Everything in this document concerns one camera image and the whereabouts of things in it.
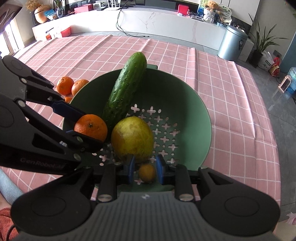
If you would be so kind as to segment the yellow-green pear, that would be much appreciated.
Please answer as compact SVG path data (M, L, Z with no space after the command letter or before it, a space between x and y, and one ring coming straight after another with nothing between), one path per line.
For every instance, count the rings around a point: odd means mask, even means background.
M141 163L152 155L154 135L144 120L137 116L129 116L119 121L113 128L111 145L121 161L125 161L131 154L137 163Z

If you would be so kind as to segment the orange round vase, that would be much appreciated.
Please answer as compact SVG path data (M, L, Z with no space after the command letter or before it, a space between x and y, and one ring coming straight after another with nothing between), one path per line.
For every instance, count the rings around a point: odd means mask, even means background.
M50 9L50 5L41 5L36 8L34 11L36 21L40 24L47 22L49 19L46 17L45 12L49 11Z

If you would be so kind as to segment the pink red box back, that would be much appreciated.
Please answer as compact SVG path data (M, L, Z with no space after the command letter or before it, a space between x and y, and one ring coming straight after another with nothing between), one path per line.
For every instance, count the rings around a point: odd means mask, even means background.
M78 13L84 13L84 12L89 12L93 10L93 4L85 4L83 6L79 6L74 8L74 13L78 14Z

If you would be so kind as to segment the green perforated colander bowl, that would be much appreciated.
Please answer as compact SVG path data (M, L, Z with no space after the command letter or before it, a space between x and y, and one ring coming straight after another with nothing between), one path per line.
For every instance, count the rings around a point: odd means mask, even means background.
M86 114L101 116L121 69L91 80L70 104ZM197 171L210 150L212 125L208 110L196 91L183 80L161 70L147 68L146 76L133 96L126 116L143 119L154 134L154 149L149 158L156 164L162 155L168 165L181 164ZM120 192L159 192L173 190L156 179L140 183L137 173L133 184L118 186Z

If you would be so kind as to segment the silver round trash bin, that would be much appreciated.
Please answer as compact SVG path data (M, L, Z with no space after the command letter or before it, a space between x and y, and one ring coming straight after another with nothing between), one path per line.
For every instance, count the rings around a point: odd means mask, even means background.
M237 61L242 49L247 41L246 33L231 25L226 27L226 32L218 50L218 57L228 60Z

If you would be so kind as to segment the pink checkered tablecloth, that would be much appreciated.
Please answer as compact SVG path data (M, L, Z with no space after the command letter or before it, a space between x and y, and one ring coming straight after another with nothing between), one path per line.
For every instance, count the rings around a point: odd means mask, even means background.
M280 202L280 162L273 128L251 73L234 62L182 45L113 35L39 41L16 57L48 80L94 78L141 51L149 64L185 81L212 123L205 165Z

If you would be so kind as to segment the red box on cabinet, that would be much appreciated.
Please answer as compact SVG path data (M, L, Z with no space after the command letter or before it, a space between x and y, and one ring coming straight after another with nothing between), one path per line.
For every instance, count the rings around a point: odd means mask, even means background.
M184 5L184 4L178 5L177 14L179 16L187 16L187 15L189 15L189 12L190 12L190 10L187 5Z

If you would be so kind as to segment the small yellow lemon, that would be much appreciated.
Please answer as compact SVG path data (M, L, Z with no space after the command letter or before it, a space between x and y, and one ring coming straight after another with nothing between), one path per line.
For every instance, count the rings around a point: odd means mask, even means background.
M156 170L152 164L143 164L138 170L138 176L144 183L152 183L156 178Z

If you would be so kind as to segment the potted green plant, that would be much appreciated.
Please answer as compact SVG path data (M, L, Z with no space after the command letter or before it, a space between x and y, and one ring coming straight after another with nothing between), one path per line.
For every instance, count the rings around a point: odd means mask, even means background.
M255 50L250 58L250 64L254 68L257 68L259 61L263 56L263 52L266 50L266 48L269 46L278 46L279 44L275 42L275 40L277 39L287 40L287 38L276 37L275 35L271 34L271 32L276 28L277 24L271 27L268 31L266 30L266 27L264 27L263 31L261 31L260 24L257 17L255 16L253 18L250 14L248 15L255 29L255 34L253 34L252 32L249 32L254 39L254 46L255 46Z

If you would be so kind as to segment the orange mandarin partly hidden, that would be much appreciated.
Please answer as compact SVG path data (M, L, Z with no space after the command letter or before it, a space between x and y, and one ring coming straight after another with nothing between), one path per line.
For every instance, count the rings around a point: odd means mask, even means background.
M73 97L71 97L71 96L66 96L66 97L64 97L64 101L67 102L67 103L70 103L72 98Z

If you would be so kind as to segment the green cucumber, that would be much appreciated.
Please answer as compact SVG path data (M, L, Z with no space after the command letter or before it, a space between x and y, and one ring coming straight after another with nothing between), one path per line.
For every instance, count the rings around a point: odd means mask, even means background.
M102 119L108 128L113 128L125 118L133 95L137 92L147 69L147 59L142 52L135 52L129 57L113 86L105 104Z

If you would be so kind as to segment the red and white bags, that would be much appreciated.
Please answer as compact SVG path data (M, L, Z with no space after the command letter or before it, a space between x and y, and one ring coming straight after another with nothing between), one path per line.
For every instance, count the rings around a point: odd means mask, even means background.
M263 51L262 57L258 63L259 68L267 71L271 76L277 77L280 73L280 59L278 57L272 58L271 54Z

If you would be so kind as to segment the orange mandarin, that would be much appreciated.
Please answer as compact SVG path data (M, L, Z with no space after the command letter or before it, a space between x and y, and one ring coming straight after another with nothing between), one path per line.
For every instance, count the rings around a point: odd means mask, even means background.
M86 79L79 79L76 82L74 82L72 89L71 89L71 93L73 96L75 96L78 91L84 87L89 81Z
M73 84L74 81L72 78L63 76L59 79L56 90L61 95L69 95L71 93Z
M104 142L107 137L107 125L102 118L95 114L86 114L79 118L74 125L74 131Z

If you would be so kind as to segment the red box left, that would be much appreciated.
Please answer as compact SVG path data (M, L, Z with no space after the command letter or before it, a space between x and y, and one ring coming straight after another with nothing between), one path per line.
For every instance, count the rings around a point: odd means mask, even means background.
M71 27L67 27L66 29L60 32L62 38L69 37L71 35Z

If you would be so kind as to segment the white marble tv cabinet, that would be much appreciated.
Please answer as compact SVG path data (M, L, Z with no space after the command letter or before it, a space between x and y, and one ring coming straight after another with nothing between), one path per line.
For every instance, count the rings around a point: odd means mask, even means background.
M218 50L226 28L211 23L178 16L174 11L133 7L120 10L92 10L65 16L32 28L35 39L44 40L46 32L59 32L71 27L71 32L115 32L117 26L126 33L158 35L192 42Z

